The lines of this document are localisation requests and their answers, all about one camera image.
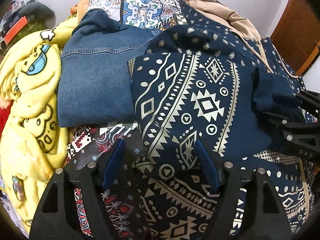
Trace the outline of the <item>navy patterned hooded jacket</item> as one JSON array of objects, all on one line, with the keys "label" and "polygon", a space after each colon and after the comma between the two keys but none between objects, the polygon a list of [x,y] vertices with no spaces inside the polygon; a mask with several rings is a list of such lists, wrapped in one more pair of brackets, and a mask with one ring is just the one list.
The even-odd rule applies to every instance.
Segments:
[{"label": "navy patterned hooded jacket", "polygon": [[185,2],[187,23],[157,36],[104,18],[105,44],[129,49],[138,122],[133,162],[152,239],[295,239],[313,208],[309,155],[284,124],[316,123],[305,90],[269,39],[246,41]]}]

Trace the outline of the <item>yellow cartoon blanket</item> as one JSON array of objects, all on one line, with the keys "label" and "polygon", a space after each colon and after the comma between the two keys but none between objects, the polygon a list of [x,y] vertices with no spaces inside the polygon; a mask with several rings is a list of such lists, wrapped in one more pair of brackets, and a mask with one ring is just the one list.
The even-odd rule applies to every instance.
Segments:
[{"label": "yellow cartoon blanket", "polygon": [[1,135],[4,192],[25,231],[51,176],[67,157],[68,130],[57,119],[61,53],[77,26],[75,17],[31,33],[1,61],[1,99],[12,106]]}]

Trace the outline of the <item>brown wooden door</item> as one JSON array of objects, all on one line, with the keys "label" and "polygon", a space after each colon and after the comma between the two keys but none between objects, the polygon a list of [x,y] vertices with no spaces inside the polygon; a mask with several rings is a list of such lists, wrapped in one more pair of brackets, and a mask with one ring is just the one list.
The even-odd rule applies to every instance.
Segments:
[{"label": "brown wooden door", "polygon": [[280,55],[298,75],[319,57],[319,20],[306,0],[289,0],[271,35]]}]

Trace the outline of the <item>red cloth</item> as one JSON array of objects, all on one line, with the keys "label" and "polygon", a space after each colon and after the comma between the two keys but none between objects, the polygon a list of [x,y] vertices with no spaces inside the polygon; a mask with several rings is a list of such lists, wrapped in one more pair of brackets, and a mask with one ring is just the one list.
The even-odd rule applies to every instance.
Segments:
[{"label": "red cloth", "polygon": [[12,101],[6,101],[1,98],[1,108],[0,108],[0,135],[2,135],[4,126],[10,115],[10,110],[12,107]]}]

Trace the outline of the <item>blue denim jeans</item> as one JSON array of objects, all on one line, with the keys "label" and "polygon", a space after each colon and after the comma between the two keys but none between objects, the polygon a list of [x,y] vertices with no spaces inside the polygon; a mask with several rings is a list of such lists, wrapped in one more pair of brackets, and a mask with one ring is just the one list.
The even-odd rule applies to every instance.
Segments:
[{"label": "blue denim jeans", "polygon": [[121,24],[101,9],[87,12],[61,54],[59,125],[132,120],[135,110],[127,62],[143,55],[159,33]]}]

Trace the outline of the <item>orange box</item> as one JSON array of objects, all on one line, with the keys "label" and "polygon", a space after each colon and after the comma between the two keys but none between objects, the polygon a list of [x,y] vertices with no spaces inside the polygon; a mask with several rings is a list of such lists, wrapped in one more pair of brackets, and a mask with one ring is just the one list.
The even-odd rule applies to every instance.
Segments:
[{"label": "orange box", "polygon": [[20,18],[7,32],[6,36],[3,38],[3,41],[6,45],[8,45],[11,40],[17,35],[19,31],[21,31],[28,23],[28,20],[25,16]]}]

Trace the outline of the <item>colourful patchwork bedspread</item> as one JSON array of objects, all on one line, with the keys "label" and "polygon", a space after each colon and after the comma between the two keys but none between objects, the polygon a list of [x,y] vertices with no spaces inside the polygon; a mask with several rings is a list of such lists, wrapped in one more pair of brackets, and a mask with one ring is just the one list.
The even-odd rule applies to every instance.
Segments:
[{"label": "colourful patchwork bedspread", "polygon": [[194,151],[196,140],[216,140],[228,110],[219,93],[223,29],[201,12],[212,4],[89,0],[81,15],[82,20],[101,9],[121,24],[160,31],[143,55],[127,62],[135,117],[116,122],[131,128],[119,134],[111,129],[95,139],[96,156],[117,139],[125,144],[117,176],[101,193],[121,239],[198,239],[212,217],[216,199],[203,189],[207,180]]}]

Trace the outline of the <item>dark green cushion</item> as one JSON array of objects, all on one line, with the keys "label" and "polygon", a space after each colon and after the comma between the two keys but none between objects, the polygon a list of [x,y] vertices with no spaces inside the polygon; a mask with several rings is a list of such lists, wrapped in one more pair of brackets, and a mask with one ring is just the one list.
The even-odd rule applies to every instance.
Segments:
[{"label": "dark green cushion", "polygon": [[39,20],[50,29],[55,26],[55,12],[40,2],[31,2],[18,11],[19,17],[25,16],[28,21]]}]

